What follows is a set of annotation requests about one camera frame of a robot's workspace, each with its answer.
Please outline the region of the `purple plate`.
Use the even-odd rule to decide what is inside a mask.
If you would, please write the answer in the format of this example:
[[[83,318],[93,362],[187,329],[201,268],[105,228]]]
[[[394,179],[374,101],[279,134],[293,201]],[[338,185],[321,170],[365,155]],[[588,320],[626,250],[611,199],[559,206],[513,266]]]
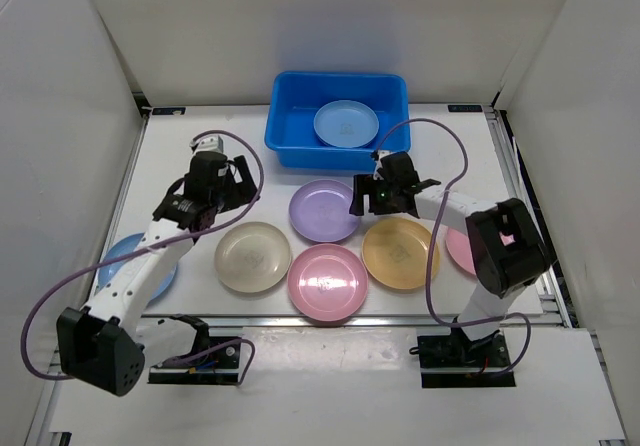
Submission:
[[[360,226],[349,212],[353,190],[343,182],[319,179],[301,186],[291,197],[289,220],[297,233],[316,243],[340,242]]]

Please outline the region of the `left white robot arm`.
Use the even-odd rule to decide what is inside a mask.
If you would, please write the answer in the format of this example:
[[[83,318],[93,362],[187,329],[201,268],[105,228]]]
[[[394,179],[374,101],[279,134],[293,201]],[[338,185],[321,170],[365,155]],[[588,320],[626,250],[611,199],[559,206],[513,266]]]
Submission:
[[[213,344],[207,324],[176,314],[140,328],[158,286],[198,239],[216,229],[216,217],[253,205],[260,183],[247,161],[220,152],[195,153],[188,172],[167,190],[134,251],[81,308],[66,308],[56,332],[63,373],[115,396],[127,394],[154,366],[196,368],[242,344]]]

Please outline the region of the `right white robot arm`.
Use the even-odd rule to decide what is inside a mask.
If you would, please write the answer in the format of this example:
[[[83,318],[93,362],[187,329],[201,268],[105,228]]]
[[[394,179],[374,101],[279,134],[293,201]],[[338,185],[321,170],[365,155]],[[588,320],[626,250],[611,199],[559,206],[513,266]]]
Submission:
[[[475,199],[419,178],[406,152],[374,153],[376,167],[353,178],[350,213],[362,216],[408,214],[458,231],[469,240],[477,286],[452,325],[460,334],[449,353],[470,366],[486,350],[485,342],[526,287],[551,267],[550,254],[526,205],[517,198],[491,202]]]

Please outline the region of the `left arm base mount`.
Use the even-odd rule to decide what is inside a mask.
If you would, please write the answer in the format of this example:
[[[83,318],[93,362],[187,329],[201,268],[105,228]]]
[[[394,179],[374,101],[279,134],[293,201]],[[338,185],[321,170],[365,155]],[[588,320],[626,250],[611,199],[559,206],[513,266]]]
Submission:
[[[212,333],[204,320],[189,315],[173,315],[172,321],[195,331],[191,349],[152,367],[151,385],[239,386],[241,348],[239,336]]]

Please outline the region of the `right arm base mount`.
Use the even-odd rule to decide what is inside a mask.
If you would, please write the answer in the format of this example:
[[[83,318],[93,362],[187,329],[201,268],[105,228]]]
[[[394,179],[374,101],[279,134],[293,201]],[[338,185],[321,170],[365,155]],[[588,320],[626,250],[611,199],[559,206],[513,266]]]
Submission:
[[[459,328],[446,335],[419,335],[409,354],[419,360],[423,389],[514,388],[504,335],[471,342]]]

